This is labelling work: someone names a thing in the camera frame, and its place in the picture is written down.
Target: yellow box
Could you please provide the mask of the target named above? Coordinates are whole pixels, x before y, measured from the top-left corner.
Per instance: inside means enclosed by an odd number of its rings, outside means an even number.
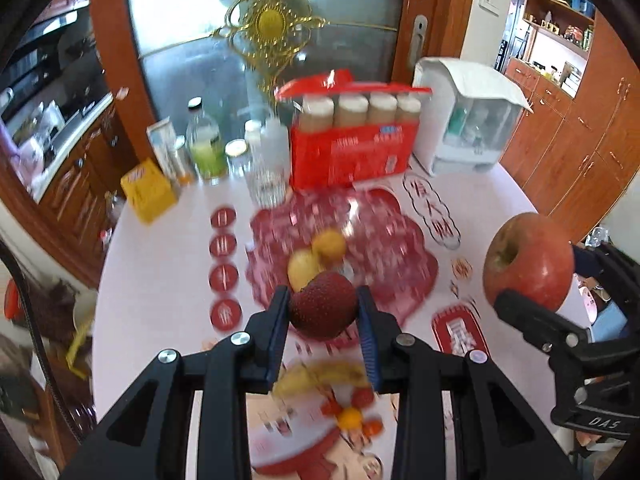
[[[169,180],[150,158],[120,179],[129,204],[141,222],[151,224],[178,199]]]

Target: green liquid bottle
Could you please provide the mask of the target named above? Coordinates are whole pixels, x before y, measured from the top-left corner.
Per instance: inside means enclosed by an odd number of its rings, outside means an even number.
[[[205,182],[216,182],[227,172],[220,128],[204,111],[201,97],[191,99],[188,107],[191,118],[187,125],[187,145],[191,158]]]

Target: apple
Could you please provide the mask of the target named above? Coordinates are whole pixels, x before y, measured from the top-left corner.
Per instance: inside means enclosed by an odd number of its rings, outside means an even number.
[[[574,267],[574,251],[562,228],[538,213],[521,213],[506,221],[489,245],[484,294],[493,305],[510,288],[555,312],[569,292]]]

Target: red box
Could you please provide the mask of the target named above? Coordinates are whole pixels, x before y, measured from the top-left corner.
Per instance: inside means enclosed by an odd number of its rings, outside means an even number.
[[[431,89],[396,83],[354,82],[351,73],[338,70],[291,81],[276,91],[276,99],[350,92],[431,93]],[[408,166],[417,133],[418,123],[395,123],[331,128],[304,134],[294,122],[290,130],[291,185],[294,189],[310,189],[402,173]]]

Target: gold door decoration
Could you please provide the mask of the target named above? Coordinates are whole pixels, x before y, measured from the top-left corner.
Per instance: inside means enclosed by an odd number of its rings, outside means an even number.
[[[233,23],[232,15],[242,4],[248,8]],[[260,90],[273,102],[273,89],[282,71],[309,43],[312,31],[326,23],[313,15],[308,0],[236,0],[226,12],[225,25],[212,37],[226,39],[229,47],[262,76]]]

